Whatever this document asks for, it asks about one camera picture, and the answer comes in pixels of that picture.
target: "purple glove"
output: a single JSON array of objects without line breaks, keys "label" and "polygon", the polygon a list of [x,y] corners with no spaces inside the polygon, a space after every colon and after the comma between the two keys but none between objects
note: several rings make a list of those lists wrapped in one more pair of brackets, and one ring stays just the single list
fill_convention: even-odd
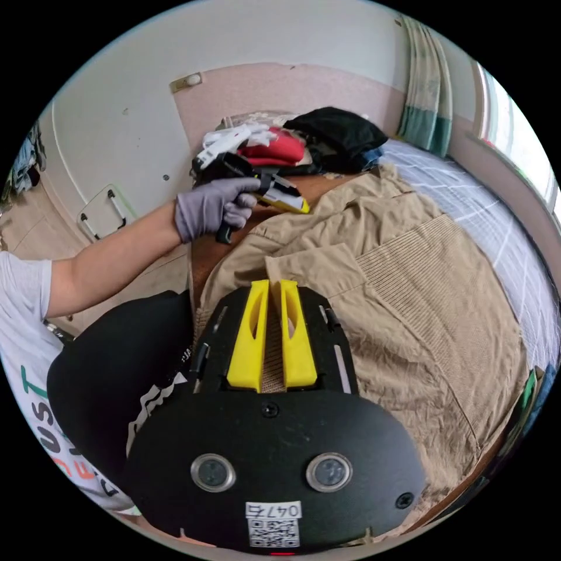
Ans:
[{"label": "purple glove", "polygon": [[175,225],[184,244],[204,234],[218,231],[222,220],[239,230],[251,216],[257,199],[250,195],[259,189],[256,178],[215,179],[175,201]]}]

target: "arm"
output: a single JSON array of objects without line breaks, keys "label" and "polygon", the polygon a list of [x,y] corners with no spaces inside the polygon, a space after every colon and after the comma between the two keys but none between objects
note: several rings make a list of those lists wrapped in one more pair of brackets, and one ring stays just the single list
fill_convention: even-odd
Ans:
[{"label": "arm", "polygon": [[46,317],[75,314],[114,296],[181,243],[216,232],[222,220],[242,228],[256,204],[252,178],[221,179],[178,195],[140,220],[54,261]]},{"label": "arm", "polygon": [[47,317],[74,314],[120,292],[154,261],[181,244],[174,222],[175,202],[130,226],[53,262]]}]

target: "hanging clothes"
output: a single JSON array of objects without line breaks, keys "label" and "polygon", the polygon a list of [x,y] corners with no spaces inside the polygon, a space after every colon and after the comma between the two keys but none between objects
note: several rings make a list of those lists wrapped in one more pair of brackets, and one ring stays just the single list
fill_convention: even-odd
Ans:
[{"label": "hanging clothes", "polygon": [[31,131],[25,137],[12,166],[11,184],[12,189],[16,193],[28,191],[37,185],[37,174],[34,173],[36,172],[34,169],[35,165],[41,171],[46,169],[45,149],[41,142],[41,132],[38,123],[33,125]]},{"label": "hanging clothes", "polygon": [[401,16],[410,49],[409,83],[398,137],[442,158],[452,133],[452,81],[440,41],[418,21]]}]

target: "wall switch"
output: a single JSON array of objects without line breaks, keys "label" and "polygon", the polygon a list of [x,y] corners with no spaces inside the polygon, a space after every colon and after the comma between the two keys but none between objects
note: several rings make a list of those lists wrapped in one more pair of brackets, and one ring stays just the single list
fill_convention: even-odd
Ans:
[{"label": "wall switch", "polygon": [[194,74],[189,74],[188,76],[185,76],[183,78],[171,82],[169,87],[171,88],[171,93],[176,94],[182,89],[192,88],[193,86],[202,84],[202,82],[203,82],[203,75],[200,72],[196,72]]}]

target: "screw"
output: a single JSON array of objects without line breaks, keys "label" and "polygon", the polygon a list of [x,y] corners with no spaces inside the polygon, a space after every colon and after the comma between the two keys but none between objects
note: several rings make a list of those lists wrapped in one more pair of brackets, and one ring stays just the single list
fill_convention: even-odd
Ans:
[{"label": "screw", "polygon": [[413,503],[413,498],[413,493],[403,493],[402,495],[399,495],[396,501],[396,508],[404,510],[405,508],[410,507]]},{"label": "screw", "polygon": [[266,419],[272,419],[279,414],[279,406],[272,401],[268,401],[261,406],[261,414]]}]

